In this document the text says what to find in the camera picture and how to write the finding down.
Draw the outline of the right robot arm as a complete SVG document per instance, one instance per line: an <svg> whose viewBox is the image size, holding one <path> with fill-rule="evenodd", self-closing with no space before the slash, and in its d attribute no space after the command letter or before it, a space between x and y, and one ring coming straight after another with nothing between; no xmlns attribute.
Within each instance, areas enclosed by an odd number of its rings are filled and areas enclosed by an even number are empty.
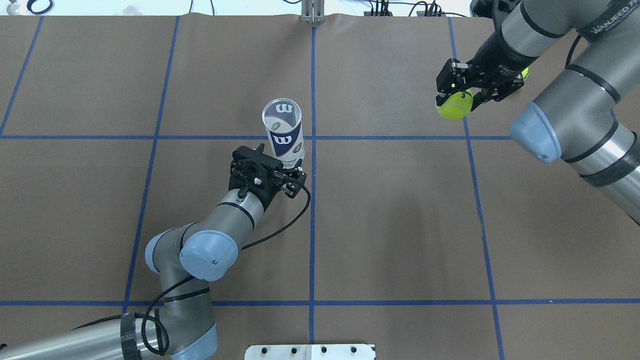
<svg viewBox="0 0 640 360"><path fill-rule="evenodd" d="M570 31L587 47L509 126L539 161L569 164L590 186L639 221L639 134L613 108L639 86L637 0L473 0L494 32L471 60L446 61L436 108L458 120L521 88L529 66Z"/></svg>

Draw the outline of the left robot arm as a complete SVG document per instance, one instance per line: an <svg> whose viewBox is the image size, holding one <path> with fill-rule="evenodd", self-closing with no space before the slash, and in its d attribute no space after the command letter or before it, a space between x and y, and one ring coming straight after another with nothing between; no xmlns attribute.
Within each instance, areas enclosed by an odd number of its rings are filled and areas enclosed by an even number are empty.
<svg viewBox="0 0 640 360"><path fill-rule="evenodd" d="M170 228L147 244L147 267L162 292L144 312L124 312L73 330L15 346L3 360L205 360L218 348L210 284L235 264L240 251L279 192L295 198L306 189L302 142L288 154L265 146L232 153L228 192L202 221Z"/></svg>

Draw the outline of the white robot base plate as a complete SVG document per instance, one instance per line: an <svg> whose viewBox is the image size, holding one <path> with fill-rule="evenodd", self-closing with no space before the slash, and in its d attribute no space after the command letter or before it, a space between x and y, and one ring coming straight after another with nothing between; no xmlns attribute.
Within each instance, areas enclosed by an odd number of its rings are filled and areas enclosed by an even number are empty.
<svg viewBox="0 0 640 360"><path fill-rule="evenodd" d="M261 344L252 345L245 360L376 360L374 344Z"/></svg>

